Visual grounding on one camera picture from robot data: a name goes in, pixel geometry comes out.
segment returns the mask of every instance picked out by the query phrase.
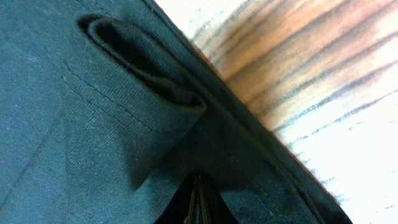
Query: wooden table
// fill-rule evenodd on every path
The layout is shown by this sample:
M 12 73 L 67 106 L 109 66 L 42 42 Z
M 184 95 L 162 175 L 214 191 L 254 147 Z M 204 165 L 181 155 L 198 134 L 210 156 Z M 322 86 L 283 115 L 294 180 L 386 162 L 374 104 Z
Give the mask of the wooden table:
M 398 1 L 157 2 L 354 223 L 398 223 Z

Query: teal fabric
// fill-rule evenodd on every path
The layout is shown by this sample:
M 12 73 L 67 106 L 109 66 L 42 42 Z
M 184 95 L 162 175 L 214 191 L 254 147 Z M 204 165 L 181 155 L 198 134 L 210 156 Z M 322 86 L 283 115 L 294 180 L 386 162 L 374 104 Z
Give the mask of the teal fabric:
M 154 223 L 192 172 L 240 223 L 349 223 L 154 2 L 0 15 L 1 223 Z

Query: black pointed object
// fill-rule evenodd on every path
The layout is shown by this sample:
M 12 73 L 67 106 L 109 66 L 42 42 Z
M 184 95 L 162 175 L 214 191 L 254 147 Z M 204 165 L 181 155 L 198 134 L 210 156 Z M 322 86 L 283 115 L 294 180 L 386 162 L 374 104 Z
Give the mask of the black pointed object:
M 221 195 L 204 175 L 189 175 L 178 188 L 156 224 L 239 223 Z

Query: wooden surface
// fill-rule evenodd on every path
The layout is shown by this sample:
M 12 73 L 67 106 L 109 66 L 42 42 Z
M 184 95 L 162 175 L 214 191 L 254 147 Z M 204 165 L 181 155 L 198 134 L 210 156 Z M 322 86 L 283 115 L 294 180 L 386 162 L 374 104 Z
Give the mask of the wooden surface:
M 398 223 L 398 1 L 157 2 L 354 223 Z

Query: denim fabric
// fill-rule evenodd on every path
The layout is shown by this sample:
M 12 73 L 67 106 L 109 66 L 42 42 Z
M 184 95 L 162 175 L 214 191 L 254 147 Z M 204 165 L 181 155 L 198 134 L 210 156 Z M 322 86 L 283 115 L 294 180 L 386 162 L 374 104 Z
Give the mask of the denim fabric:
M 240 223 L 349 222 L 152 1 L 0 16 L 1 223 L 153 223 L 191 172 Z

